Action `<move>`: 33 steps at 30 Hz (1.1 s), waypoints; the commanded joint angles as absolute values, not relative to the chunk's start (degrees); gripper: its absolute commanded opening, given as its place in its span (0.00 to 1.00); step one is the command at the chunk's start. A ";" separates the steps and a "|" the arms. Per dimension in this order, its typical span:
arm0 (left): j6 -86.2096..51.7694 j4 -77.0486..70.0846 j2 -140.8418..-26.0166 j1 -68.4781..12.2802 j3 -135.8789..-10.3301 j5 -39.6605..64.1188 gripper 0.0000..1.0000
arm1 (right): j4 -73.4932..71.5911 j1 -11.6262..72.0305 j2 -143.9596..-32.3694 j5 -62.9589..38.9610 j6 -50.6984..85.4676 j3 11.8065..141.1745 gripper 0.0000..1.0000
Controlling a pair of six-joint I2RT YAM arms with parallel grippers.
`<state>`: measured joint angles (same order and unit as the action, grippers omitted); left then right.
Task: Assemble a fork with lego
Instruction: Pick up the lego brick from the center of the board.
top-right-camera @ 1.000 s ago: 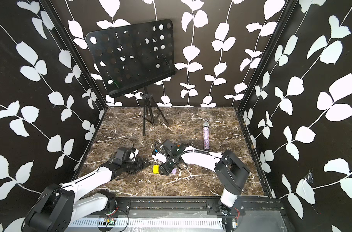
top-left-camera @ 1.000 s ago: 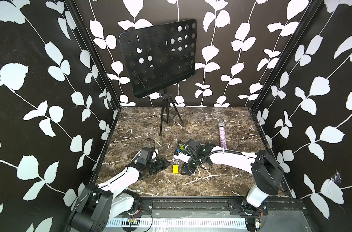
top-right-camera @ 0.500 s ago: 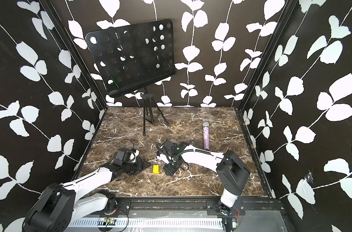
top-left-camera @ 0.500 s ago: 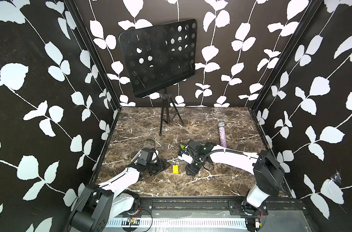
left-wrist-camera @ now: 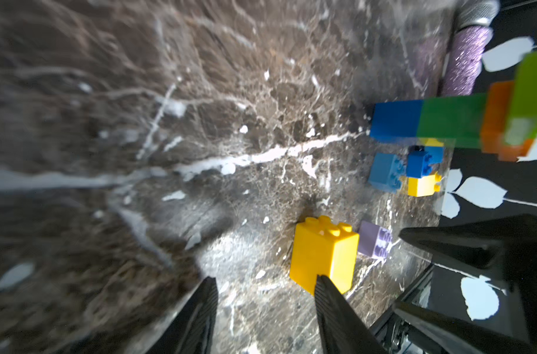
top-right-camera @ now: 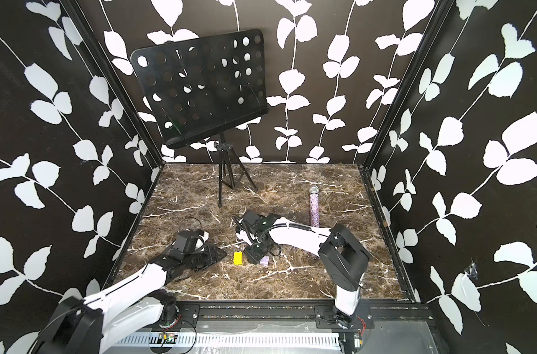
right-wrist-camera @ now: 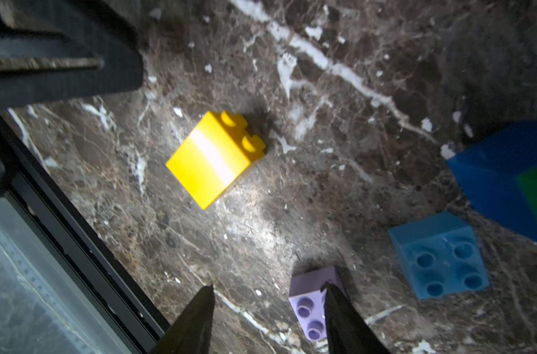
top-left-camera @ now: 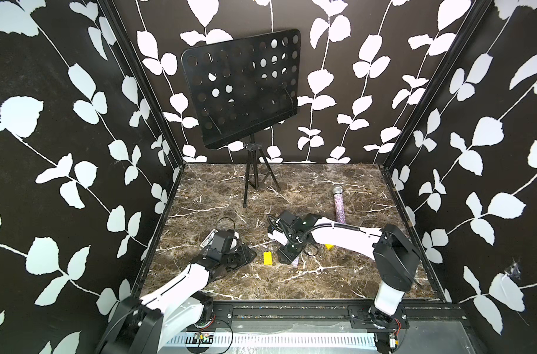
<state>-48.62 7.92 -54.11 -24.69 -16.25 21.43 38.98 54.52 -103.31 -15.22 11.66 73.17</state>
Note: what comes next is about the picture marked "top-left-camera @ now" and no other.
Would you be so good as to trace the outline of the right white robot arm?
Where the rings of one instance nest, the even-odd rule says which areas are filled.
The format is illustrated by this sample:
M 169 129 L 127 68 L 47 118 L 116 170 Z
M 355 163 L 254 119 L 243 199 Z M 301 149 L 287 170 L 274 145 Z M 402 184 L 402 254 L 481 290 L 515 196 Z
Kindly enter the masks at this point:
M 288 211 L 266 218 L 268 236 L 281 243 L 277 257 L 283 264 L 292 264 L 310 243 L 339 247 L 373 260 L 381 283 L 371 313 L 393 317 L 414 284 L 420 256 L 414 244 L 395 225 L 356 227 L 317 214 L 300 218 Z

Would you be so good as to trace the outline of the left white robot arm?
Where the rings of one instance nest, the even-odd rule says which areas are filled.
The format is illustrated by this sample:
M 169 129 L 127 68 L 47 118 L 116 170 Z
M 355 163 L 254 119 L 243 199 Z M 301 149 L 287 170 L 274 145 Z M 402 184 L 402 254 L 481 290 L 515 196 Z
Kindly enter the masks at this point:
M 129 296 L 119 303 L 95 352 L 158 353 L 187 327 L 209 327 L 215 321 L 213 299 L 202 290 L 256 257 L 238 232 L 213 233 L 178 276 L 150 294 Z

